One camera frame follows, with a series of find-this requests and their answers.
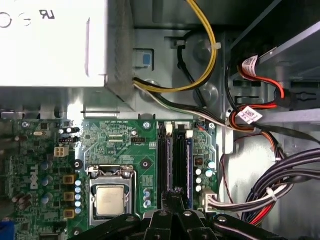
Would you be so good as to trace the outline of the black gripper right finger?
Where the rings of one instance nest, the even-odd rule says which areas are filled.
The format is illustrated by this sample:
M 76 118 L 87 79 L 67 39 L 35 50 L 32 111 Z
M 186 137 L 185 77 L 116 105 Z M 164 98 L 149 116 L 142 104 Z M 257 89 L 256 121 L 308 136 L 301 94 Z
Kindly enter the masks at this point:
M 208 222 L 201 213 L 186 208 L 185 198 L 176 194 L 176 216 L 184 240 L 281 240 L 282 237 L 235 217 L 218 214 Z

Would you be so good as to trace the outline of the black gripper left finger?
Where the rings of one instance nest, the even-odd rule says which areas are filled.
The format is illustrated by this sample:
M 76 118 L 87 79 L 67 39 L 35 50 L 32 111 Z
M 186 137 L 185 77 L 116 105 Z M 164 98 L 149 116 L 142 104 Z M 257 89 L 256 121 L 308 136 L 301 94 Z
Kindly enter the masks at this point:
M 161 208 L 139 218 L 123 214 L 74 237 L 73 240 L 169 240 L 174 216 L 173 191 L 161 194 Z

